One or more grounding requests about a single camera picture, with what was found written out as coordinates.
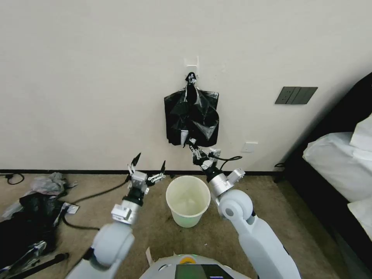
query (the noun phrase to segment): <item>beige carpet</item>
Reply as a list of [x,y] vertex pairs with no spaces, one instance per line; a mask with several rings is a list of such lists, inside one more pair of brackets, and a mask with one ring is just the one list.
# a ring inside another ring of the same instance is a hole
[[[40,175],[26,175],[25,181],[15,186],[8,185],[5,179],[0,178],[0,212],[23,195],[36,176]],[[72,202],[112,188],[124,181],[125,176],[68,175],[68,179],[79,182],[79,186],[65,197],[66,201]],[[151,248],[154,260],[170,256],[173,251],[176,254],[198,254],[214,258],[242,274],[256,278],[241,250],[236,231],[231,223],[220,219],[213,202],[194,228],[181,228],[173,221],[165,201],[165,190],[170,181],[167,177],[156,184],[145,197],[138,222],[133,227],[135,243],[116,278],[139,278],[148,268],[145,256],[147,247]],[[255,212],[270,224],[296,262],[303,279],[348,278],[335,242],[288,183],[276,185],[270,176],[248,176],[235,187],[249,194]],[[74,224],[103,226],[112,221],[111,209],[115,203],[121,202],[126,193],[127,188],[122,187],[83,201],[77,214],[67,218]],[[79,231],[60,224],[57,252],[69,252],[69,260],[29,278],[64,278],[91,245],[95,234],[95,231]]]

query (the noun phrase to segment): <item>black cable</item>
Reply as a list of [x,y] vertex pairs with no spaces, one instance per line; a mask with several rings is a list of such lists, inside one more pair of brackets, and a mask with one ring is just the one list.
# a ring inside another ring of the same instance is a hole
[[[21,181],[18,181],[18,182],[16,182],[16,183],[11,183],[10,180],[11,180],[15,175],[19,175],[22,179],[21,179]],[[23,175],[23,174],[19,174],[19,173],[0,174],[0,176],[5,176],[5,178],[7,179],[7,182],[8,182],[9,185],[17,185],[17,184],[21,183],[22,181],[24,181],[24,175]]]
[[284,163],[277,163],[274,167],[286,167]]
[[[108,190],[106,190],[106,191],[103,191],[103,192],[99,192],[99,193],[97,193],[97,194],[93,194],[93,195],[90,195],[90,196],[86,196],[86,197],[84,197],[84,198],[80,198],[80,199],[78,199],[78,200],[72,202],[71,204],[72,204],[72,205],[76,205],[76,204],[79,203],[79,202],[82,202],[82,201],[88,200],[88,199],[90,199],[90,198],[95,198],[95,197],[97,197],[97,196],[101,196],[101,195],[103,195],[103,194],[106,194],[106,193],[108,193],[108,192],[111,192],[111,191],[113,191],[113,190],[116,190],[117,188],[120,188],[121,186],[123,186],[124,184],[126,184],[126,183],[129,181],[129,179],[130,179],[130,175],[127,175],[127,178],[125,179],[125,181],[124,181],[123,183],[119,184],[118,186],[115,186],[115,187],[113,187],[113,188],[111,188],[111,189],[108,189]],[[65,223],[67,226],[69,226],[69,227],[71,227],[71,228],[74,228],[74,229],[81,229],[81,230],[94,230],[94,231],[99,231],[99,230],[100,230],[100,228],[98,228],[98,227],[85,227],[85,226],[78,226],[78,225],[74,225],[74,224],[69,223],[69,222],[66,220],[66,217],[65,217],[66,212],[67,212],[68,209],[69,209],[69,208],[66,207],[66,208],[65,208],[64,210],[62,210],[62,212],[61,212],[62,221],[63,221],[63,223]]]
[[217,156],[211,156],[212,158],[216,158],[218,160],[221,160],[221,161],[225,161],[221,167],[220,167],[220,170],[222,170],[222,168],[224,167],[224,165],[227,163],[227,162],[230,162],[230,161],[236,161],[236,160],[240,160],[242,159],[242,156],[234,156],[234,157],[231,157],[229,159],[224,159],[224,158],[220,158],[220,157],[217,157]]

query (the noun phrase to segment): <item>screen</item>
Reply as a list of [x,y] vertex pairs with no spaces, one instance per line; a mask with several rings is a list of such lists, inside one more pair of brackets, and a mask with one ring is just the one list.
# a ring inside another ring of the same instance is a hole
[[175,279],[234,279],[219,265],[182,264],[176,267]]

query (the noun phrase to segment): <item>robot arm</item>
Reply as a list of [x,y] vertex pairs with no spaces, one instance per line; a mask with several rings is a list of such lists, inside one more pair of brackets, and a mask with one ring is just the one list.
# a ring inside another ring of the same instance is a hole
[[236,169],[227,177],[216,167],[220,150],[209,153],[199,149],[195,140],[189,141],[193,162],[199,165],[211,185],[211,195],[220,215],[229,219],[239,234],[239,243],[260,279],[299,279],[300,273],[292,257],[264,220],[253,211],[249,196],[231,189],[245,172]]
[[165,161],[160,173],[151,177],[135,170],[140,155],[138,154],[128,166],[131,180],[128,186],[129,193],[123,197],[121,204],[115,204],[112,209],[114,222],[104,225],[99,230],[92,246],[67,278],[114,278],[133,245],[131,226],[137,220],[138,211],[143,205],[143,197],[148,193],[149,187],[165,178]]

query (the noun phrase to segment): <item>white pillow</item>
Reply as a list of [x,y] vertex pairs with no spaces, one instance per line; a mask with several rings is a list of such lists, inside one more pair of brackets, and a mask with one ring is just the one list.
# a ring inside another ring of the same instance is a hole
[[348,208],[372,240],[372,197],[348,203]]
[[356,125],[350,145],[372,152],[372,114]]

